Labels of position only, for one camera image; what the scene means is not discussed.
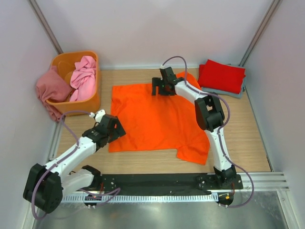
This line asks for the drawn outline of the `orange t-shirt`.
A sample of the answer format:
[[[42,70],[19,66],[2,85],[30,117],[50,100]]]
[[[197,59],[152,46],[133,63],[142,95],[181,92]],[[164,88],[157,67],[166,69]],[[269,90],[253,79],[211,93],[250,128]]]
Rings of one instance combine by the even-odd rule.
[[[205,165],[209,140],[185,98],[153,96],[150,83],[113,86],[111,115],[126,134],[110,143],[109,152],[176,149],[177,158]]]

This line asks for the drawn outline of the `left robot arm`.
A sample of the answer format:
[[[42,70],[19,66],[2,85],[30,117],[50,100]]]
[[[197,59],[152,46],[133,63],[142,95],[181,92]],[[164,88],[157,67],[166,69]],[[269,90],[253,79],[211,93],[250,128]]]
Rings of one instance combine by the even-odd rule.
[[[84,159],[96,153],[107,144],[126,134],[119,118],[106,114],[104,110],[90,113],[95,120],[92,128],[84,131],[76,143],[56,159],[31,167],[23,198],[31,203],[31,211],[37,219],[36,208],[46,214],[52,213],[62,199],[74,191],[88,188],[97,190],[102,184],[99,170],[91,166],[83,166],[73,172]]]

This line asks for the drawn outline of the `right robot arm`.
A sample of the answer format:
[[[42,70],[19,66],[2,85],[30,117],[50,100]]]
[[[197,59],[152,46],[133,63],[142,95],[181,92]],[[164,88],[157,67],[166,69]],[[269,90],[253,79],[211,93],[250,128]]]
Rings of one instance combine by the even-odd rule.
[[[152,78],[152,95],[178,95],[194,105],[198,126],[205,131],[214,158],[215,184],[230,187],[236,178],[224,137],[224,111],[217,94],[203,92],[183,77],[177,77],[171,67],[160,67],[161,78]]]

